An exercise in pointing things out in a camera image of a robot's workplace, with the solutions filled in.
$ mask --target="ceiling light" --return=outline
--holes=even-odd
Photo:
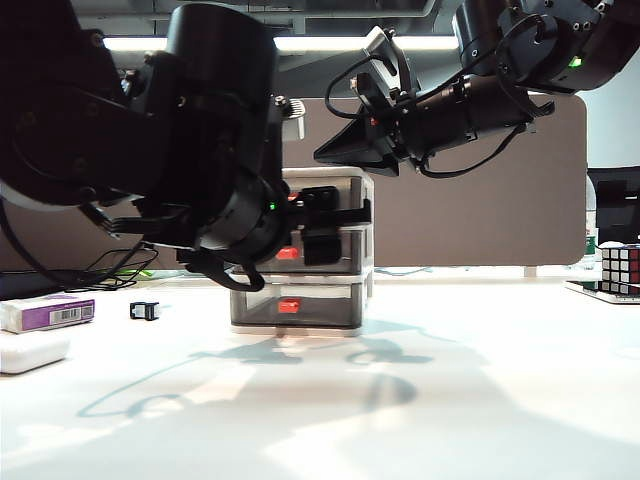
[[[396,37],[403,50],[455,50],[458,41],[453,36]],[[348,52],[357,51],[367,44],[366,37],[276,37],[278,50],[295,52]],[[160,37],[107,37],[106,47],[118,52],[164,50],[167,39]]]

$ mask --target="black clamp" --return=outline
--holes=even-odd
[[[132,320],[157,320],[160,318],[159,302],[132,302],[129,304],[129,317]]]

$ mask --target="transparent drawer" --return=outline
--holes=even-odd
[[[292,194],[303,188],[335,187],[338,190],[338,205],[341,210],[361,208],[365,198],[373,204],[373,180],[359,168],[285,168],[282,175]]]
[[[373,267],[373,228],[371,226],[339,230],[342,257],[337,263],[327,265],[304,264],[304,244],[299,231],[291,234],[291,245],[286,246],[272,259],[257,265],[261,273],[320,273],[361,274]],[[236,267],[235,273],[242,273]]]
[[[259,292],[231,291],[231,324],[252,327],[357,329],[362,325],[369,297],[367,290],[370,278],[267,278],[267,282],[275,283],[267,283]],[[236,276],[236,279],[245,281],[242,276]]]

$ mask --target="gray partition wall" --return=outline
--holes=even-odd
[[[518,137],[508,150],[473,173],[431,180],[402,168],[400,178],[374,176],[376,264],[541,265],[571,263],[584,249],[586,114],[577,97],[556,98],[557,113],[537,122],[538,133]],[[338,102],[356,108],[353,101]],[[313,151],[345,121],[321,100],[305,101],[307,137],[285,145],[286,166],[314,166]],[[493,151],[492,137],[441,153],[436,168],[458,168]],[[135,215],[121,205],[112,215]],[[83,268],[114,241],[75,210],[43,213],[10,206],[24,244],[51,268]],[[160,249],[155,268],[179,268]],[[0,235],[0,270],[26,269]]]

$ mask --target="purple box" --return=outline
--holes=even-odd
[[[95,300],[73,295],[49,295],[0,302],[0,325],[13,333],[47,330],[90,322]]]

